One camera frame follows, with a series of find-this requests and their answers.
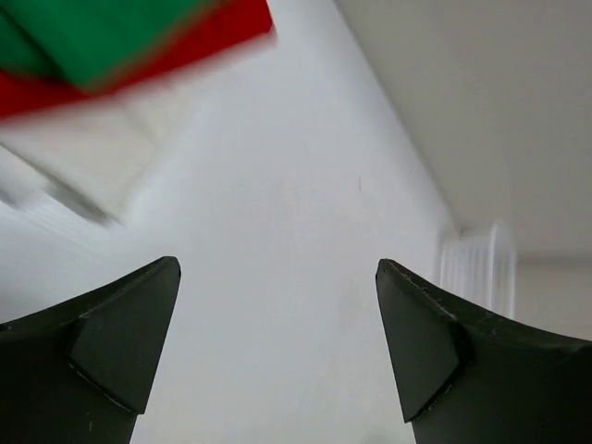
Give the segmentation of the green t shirt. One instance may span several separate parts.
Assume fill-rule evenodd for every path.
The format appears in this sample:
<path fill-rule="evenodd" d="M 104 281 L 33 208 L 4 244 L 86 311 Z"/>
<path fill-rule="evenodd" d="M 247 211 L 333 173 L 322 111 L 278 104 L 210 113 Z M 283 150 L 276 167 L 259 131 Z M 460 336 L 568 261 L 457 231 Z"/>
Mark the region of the green t shirt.
<path fill-rule="evenodd" d="M 217 1 L 4 1 L 1 69 L 92 91 L 169 49 Z"/>

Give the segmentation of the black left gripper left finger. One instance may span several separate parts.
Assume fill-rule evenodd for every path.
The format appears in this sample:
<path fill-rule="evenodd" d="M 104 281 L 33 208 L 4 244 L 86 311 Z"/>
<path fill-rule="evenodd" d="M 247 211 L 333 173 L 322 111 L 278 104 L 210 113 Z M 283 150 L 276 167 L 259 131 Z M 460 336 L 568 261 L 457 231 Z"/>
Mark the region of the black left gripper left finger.
<path fill-rule="evenodd" d="M 2 324 L 2 442 L 130 442 L 147 407 L 179 284 L 179 260 L 165 256 Z"/>

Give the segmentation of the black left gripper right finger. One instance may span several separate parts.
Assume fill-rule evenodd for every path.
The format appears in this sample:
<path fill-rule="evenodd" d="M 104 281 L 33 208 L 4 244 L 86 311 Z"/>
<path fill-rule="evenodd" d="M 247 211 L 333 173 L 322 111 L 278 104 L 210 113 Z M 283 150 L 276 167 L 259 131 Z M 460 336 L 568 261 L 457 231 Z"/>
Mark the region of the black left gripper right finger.
<path fill-rule="evenodd" d="M 390 259 L 376 292 L 419 443 L 587 443 L 591 344 L 468 302 Z"/>

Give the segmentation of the red t shirt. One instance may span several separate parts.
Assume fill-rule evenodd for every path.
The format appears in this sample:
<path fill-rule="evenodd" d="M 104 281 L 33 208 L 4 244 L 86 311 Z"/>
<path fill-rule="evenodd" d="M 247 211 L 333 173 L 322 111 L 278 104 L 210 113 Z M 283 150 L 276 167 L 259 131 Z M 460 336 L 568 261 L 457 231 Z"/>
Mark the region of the red t shirt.
<path fill-rule="evenodd" d="M 37 113 L 61 105 L 107 97 L 156 80 L 275 34 L 266 0 L 227 1 L 191 25 L 165 52 L 108 88 L 83 92 L 64 82 L 21 80 L 1 74 L 1 118 Z"/>

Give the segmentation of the white t shirt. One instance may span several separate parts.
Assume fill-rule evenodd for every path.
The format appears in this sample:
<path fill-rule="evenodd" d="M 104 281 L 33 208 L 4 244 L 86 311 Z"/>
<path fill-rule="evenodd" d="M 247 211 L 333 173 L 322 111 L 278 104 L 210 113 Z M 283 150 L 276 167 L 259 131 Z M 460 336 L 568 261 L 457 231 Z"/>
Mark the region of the white t shirt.
<path fill-rule="evenodd" d="M 1 200 L 48 195 L 97 223 L 121 222 L 194 105 L 148 98 L 60 107 L 1 124 Z"/>

